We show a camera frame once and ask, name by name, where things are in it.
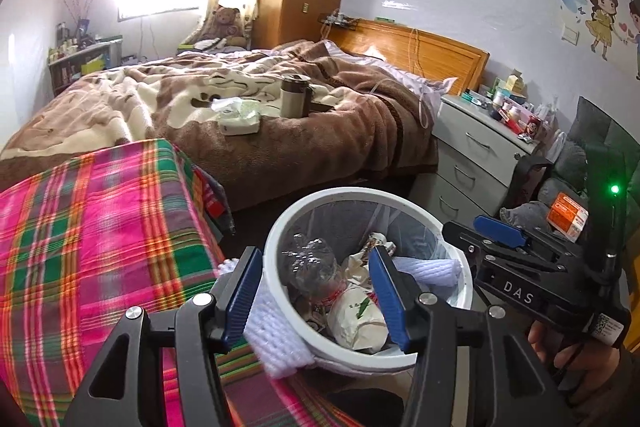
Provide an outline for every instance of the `screw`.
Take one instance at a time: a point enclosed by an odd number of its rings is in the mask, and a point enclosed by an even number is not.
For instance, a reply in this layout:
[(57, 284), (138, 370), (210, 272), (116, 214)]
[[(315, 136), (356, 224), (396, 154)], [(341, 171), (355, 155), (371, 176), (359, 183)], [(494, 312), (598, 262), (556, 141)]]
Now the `screw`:
[(213, 300), (213, 297), (210, 293), (198, 293), (193, 298), (193, 303), (196, 306), (206, 306)]
[(500, 306), (491, 306), (489, 308), (489, 315), (491, 315), (494, 319), (503, 319), (506, 314), (507, 312), (504, 311), (504, 308), (501, 308)]
[(418, 297), (418, 301), (420, 301), (420, 304), (424, 304), (425, 306), (433, 306), (438, 302), (438, 297), (433, 293), (421, 293)]
[(136, 319), (142, 315), (142, 308), (140, 306), (132, 306), (125, 312), (125, 316), (128, 319)]

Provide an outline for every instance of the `brown blanket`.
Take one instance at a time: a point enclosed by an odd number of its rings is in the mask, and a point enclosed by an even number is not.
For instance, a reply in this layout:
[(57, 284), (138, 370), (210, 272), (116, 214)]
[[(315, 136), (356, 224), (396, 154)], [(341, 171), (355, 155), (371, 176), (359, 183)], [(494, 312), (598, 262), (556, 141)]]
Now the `brown blanket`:
[[(315, 99), (335, 104), (279, 118), (283, 73), (310, 76)], [(257, 134), (223, 136), (210, 100), (260, 102)], [(0, 190), (84, 152), (164, 137), (226, 188), (234, 210), (333, 180), (433, 171), (433, 119), (385, 71), (300, 42), (273, 55), (188, 54), (85, 76), (38, 113), (0, 155)]]

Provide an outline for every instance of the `pink plaid blanket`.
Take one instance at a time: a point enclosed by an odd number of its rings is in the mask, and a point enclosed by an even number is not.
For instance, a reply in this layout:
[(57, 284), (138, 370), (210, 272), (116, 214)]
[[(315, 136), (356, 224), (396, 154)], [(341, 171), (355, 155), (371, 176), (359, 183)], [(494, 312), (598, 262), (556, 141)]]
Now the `pink plaid blanket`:
[[(0, 195), (0, 378), (31, 423), (60, 425), (127, 308), (209, 290), (224, 259), (209, 222), (225, 213), (220, 186), (165, 140), (73, 158)], [(268, 380), (244, 341), (218, 367), (239, 426), (356, 425), (300, 380)], [(180, 426), (171, 350), (164, 389)]]

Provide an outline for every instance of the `wooden headboard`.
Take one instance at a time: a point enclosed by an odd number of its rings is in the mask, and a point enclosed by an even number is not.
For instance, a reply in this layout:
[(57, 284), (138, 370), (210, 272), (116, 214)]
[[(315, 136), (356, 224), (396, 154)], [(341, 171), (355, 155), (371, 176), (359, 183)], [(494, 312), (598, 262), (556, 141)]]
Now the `wooden headboard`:
[(345, 52), (384, 58), (402, 70), (429, 80), (456, 76), (458, 79), (449, 94), (462, 94), (467, 88), (475, 90), (489, 59), (489, 53), (463, 42), (406, 26), (363, 19), (354, 30), (334, 26), (329, 39)]

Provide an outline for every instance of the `drawer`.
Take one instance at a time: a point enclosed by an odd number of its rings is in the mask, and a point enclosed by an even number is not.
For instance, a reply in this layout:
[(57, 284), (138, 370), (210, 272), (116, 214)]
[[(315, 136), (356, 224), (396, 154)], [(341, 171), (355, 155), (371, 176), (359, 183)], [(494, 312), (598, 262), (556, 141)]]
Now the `drawer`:
[(440, 106), (433, 134), (506, 187), (518, 159), (526, 154), (498, 132), (447, 103)]
[(438, 141), (438, 174), (490, 216), (507, 195), (507, 187), (469, 158)]
[(420, 174), (415, 179), (409, 200), (441, 223), (457, 221), (473, 228), (476, 216), (486, 215), (479, 206), (437, 174)]

